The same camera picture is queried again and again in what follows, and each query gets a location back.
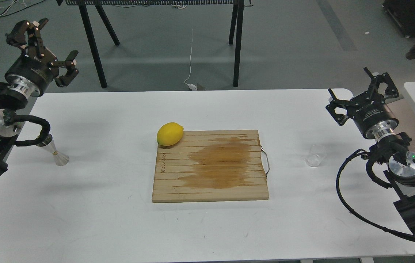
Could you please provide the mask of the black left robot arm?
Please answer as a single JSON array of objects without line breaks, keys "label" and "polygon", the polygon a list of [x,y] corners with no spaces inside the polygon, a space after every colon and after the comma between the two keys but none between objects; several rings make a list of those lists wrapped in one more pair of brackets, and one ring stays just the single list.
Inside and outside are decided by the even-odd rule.
[{"label": "black left robot arm", "polygon": [[68,163],[69,157],[56,149],[50,124],[34,115],[20,115],[17,110],[27,106],[30,97],[44,95],[52,81],[58,87],[69,85],[78,75],[77,50],[69,53],[64,61],[45,47],[41,29],[48,22],[22,20],[11,33],[6,34],[7,43],[21,50],[21,55],[5,73],[5,82],[0,82],[0,176],[7,171],[5,156],[15,145],[36,145],[50,152],[57,166]]}]

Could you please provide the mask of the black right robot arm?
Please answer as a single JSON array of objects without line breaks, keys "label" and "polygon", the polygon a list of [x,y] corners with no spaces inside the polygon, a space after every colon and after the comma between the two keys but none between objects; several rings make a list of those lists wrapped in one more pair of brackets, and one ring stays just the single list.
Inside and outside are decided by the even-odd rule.
[{"label": "black right robot arm", "polygon": [[[415,152],[409,150],[411,138],[407,133],[394,132],[398,119],[386,104],[386,100],[399,97],[399,91],[388,73],[370,77],[368,89],[350,100],[338,99],[329,89],[331,98],[326,110],[336,123],[343,126],[353,120],[365,139],[376,143],[368,151],[358,149],[346,158],[336,176],[336,191],[343,206],[361,221],[384,232],[415,243]],[[346,202],[340,190],[340,177],[346,165],[356,157],[366,160],[366,174],[377,185],[392,188],[400,200],[394,206],[411,233],[403,233],[374,223],[361,216]]]}]

